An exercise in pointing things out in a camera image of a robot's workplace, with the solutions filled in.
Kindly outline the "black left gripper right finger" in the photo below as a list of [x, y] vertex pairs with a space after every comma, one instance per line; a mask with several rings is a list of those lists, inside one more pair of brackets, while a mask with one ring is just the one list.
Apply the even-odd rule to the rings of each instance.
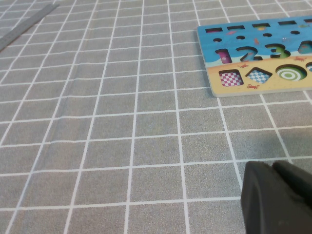
[[286, 161], [276, 161], [272, 168], [281, 176], [284, 182], [299, 195], [304, 204], [312, 207], [312, 175], [303, 169]]

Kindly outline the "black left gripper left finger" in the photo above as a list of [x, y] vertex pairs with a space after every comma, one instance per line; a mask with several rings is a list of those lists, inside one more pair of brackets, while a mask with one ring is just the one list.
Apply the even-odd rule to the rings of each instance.
[[246, 163], [241, 208], [248, 234], [312, 232], [312, 208], [264, 162]]

